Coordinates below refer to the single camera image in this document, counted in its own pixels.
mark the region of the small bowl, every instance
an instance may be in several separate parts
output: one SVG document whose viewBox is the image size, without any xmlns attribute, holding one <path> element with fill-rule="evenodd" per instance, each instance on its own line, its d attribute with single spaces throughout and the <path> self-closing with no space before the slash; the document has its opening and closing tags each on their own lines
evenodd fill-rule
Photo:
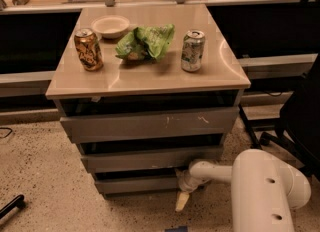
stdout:
<svg viewBox="0 0 320 232">
<path fill-rule="evenodd" d="M 95 19 L 91 28 L 103 38 L 115 39 L 123 35 L 128 29 L 130 21 L 118 15 L 106 15 Z"/>
</svg>

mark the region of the soda can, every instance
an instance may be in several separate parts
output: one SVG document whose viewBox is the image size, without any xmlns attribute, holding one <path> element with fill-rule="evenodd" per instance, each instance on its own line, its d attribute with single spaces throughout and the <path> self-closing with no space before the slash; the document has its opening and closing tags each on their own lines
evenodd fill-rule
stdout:
<svg viewBox="0 0 320 232">
<path fill-rule="evenodd" d="M 103 67 L 99 40 L 90 28 L 76 31 L 74 43 L 85 70 L 96 71 Z"/>
<path fill-rule="evenodd" d="M 201 59 L 206 38 L 202 31 L 189 30 L 183 38 L 181 68 L 194 72 L 201 68 Z"/>
</svg>

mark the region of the beige tabletop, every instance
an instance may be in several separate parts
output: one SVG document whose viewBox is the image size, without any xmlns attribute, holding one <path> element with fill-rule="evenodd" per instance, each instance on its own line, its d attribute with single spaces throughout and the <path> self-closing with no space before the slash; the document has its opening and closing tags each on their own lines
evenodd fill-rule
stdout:
<svg viewBox="0 0 320 232">
<path fill-rule="evenodd" d="M 244 89 L 250 85 L 203 4 L 85 8 L 75 30 L 90 27 L 103 15 L 127 17 L 130 29 L 173 23 L 175 35 L 166 56 L 159 62 L 128 64 L 115 57 L 119 39 L 101 39 L 104 66 L 88 72 L 78 59 L 72 35 L 46 93 L 49 99 Z M 180 63 L 183 37 L 189 29 L 206 35 L 202 67 L 194 73 L 182 70 Z"/>
</svg>

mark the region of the drawer cabinet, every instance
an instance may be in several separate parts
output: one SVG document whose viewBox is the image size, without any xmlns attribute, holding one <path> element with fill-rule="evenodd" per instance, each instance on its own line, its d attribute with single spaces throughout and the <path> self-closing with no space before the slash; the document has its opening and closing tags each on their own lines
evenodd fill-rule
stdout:
<svg viewBox="0 0 320 232">
<path fill-rule="evenodd" d="M 176 169 L 219 159 L 240 90 L 55 100 L 104 196 L 177 188 Z"/>
</svg>

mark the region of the green chip bag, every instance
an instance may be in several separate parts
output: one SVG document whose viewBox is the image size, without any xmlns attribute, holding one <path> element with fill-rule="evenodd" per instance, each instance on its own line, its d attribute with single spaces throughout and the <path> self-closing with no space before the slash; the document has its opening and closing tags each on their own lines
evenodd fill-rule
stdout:
<svg viewBox="0 0 320 232">
<path fill-rule="evenodd" d="M 160 60 L 172 41 L 174 25 L 137 27 L 117 44 L 116 57 L 124 60 Z"/>
</svg>

